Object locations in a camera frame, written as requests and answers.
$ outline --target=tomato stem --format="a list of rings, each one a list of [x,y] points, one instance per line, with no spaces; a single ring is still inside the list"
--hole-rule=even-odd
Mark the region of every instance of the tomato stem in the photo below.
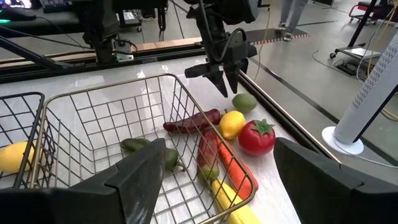
[[[266,119],[262,121],[254,120],[254,127],[251,129],[258,131],[259,135],[263,136],[264,134],[273,134],[272,127],[274,126],[273,124],[268,124]]]

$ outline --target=yellow fruit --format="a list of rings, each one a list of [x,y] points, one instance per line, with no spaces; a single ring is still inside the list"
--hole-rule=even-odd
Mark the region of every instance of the yellow fruit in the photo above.
[[[242,199],[236,195],[236,192],[225,182],[223,185],[220,183],[222,180],[215,180],[211,183],[211,189],[217,197],[217,207],[220,211],[226,210],[233,205],[242,202]],[[243,207],[232,212],[228,219],[227,224],[261,224],[257,219],[257,216],[250,209],[248,205],[243,205]]]
[[[232,140],[238,136],[245,124],[246,120],[241,112],[230,111],[220,121],[220,133],[225,139]]]
[[[21,166],[22,158],[26,149],[27,142],[17,142],[4,149],[0,149],[0,170],[7,173],[16,173]],[[29,161],[33,159],[33,147],[29,151]]]

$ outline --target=corn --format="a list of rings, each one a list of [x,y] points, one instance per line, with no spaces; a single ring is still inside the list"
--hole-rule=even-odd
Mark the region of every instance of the corn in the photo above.
[[[228,186],[228,184],[223,183],[223,188],[220,189],[221,181],[215,180],[211,183],[211,189],[216,195],[218,202],[217,207],[220,210],[226,210],[230,207],[232,200],[235,198],[236,192]],[[234,205],[242,202],[242,199],[236,195],[233,202]],[[249,206],[244,205],[243,207],[233,211],[227,219],[228,224],[261,224],[257,219],[257,216],[253,213]]]

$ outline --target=person's leg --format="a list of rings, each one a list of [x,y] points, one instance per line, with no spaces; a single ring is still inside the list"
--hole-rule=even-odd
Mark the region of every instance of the person's leg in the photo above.
[[[292,7],[293,0],[283,0],[282,14],[280,15],[279,25],[284,24],[286,27],[286,21],[289,16],[290,8]]]
[[[305,6],[307,5],[308,0],[296,0],[293,9],[293,15],[290,18],[289,26],[286,28],[286,32],[292,33],[299,23],[301,14],[304,11]]]

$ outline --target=computer screen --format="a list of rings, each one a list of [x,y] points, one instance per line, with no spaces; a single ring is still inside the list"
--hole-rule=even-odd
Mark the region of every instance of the computer screen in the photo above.
[[[0,0],[0,8],[3,4],[7,4],[11,7],[23,7],[25,9],[32,8],[30,0]]]

